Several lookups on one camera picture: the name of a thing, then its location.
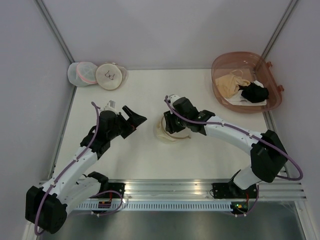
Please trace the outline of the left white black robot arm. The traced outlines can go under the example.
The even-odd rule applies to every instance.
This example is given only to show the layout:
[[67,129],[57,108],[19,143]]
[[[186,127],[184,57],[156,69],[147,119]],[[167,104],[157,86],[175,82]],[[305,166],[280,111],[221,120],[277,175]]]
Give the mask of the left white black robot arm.
[[110,101],[104,108],[91,103],[96,114],[96,124],[79,144],[68,164],[41,186],[31,186],[25,197],[25,219],[34,225],[34,234],[56,233],[68,215],[90,197],[106,194],[109,179],[92,172],[79,183],[79,178],[110,148],[118,136],[123,139],[135,132],[147,118],[127,106],[122,110],[128,118],[115,111]]

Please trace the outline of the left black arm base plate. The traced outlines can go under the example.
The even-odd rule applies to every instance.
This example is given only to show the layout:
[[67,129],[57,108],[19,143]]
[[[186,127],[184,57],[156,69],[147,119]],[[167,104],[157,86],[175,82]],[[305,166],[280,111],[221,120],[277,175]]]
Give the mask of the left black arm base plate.
[[120,199],[125,193],[124,182],[110,182],[108,187],[102,188],[98,194],[91,196],[90,199]]

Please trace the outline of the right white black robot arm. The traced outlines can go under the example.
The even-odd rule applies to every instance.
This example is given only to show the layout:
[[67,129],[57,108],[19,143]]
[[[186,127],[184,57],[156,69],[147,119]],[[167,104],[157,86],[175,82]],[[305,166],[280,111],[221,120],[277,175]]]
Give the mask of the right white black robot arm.
[[223,140],[249,155],[250,165],[237,171],[226,184],[234,198],[260,182],[273,182],[287,162],[284,146],[272,130],[260,133],[233,125],[213,112],[197,110],[186,97],[167,95],[164,101],[169,107],[163,114],[165,129],[170,134],[189,129]]

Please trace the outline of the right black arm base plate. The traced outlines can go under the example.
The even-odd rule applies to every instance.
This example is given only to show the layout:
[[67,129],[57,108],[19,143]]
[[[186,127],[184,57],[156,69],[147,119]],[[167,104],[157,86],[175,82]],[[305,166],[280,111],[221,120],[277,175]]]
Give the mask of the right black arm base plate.
[[235,175],[228,182],[212,183],[212,191],[214,199],[255,199],[258,196],[258,188],[253,184],[241,189],[234,183]]

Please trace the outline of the beige round mesh laundry bag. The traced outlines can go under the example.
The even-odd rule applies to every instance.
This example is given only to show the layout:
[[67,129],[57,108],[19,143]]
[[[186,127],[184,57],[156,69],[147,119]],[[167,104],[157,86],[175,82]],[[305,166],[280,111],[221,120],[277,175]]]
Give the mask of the beige round mesh laundry bag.
[[185,140],[189,140],[191,139],[192,135],[189,129],[184,129],[176,133],[169,133],[168,131],[166,131],[166,121],[163,116],[155,124],[153,132],[157,139],[165,144],[174,144]]

